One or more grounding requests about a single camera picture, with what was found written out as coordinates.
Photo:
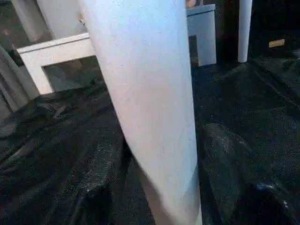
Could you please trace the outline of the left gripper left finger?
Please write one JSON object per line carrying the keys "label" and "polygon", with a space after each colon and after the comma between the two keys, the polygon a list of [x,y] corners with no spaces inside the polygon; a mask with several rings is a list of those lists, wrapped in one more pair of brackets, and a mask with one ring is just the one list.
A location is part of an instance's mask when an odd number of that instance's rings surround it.
{"label": "left gripper left finger", "polygon": [[115,211],[122,197],[129,167],[129,147],[125,138],[116,146],[101,149],[79,186],[69,225],[114,225]]}

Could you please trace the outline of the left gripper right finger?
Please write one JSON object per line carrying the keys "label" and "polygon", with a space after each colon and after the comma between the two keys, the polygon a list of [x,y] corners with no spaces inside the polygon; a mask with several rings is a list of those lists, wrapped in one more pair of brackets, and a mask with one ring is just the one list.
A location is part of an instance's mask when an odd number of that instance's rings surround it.
{"label": "left gripper right finger", "polygon": [[227,127],[200,128],[200,168],[223,225],[298,225],[300,203],[245,140]]}

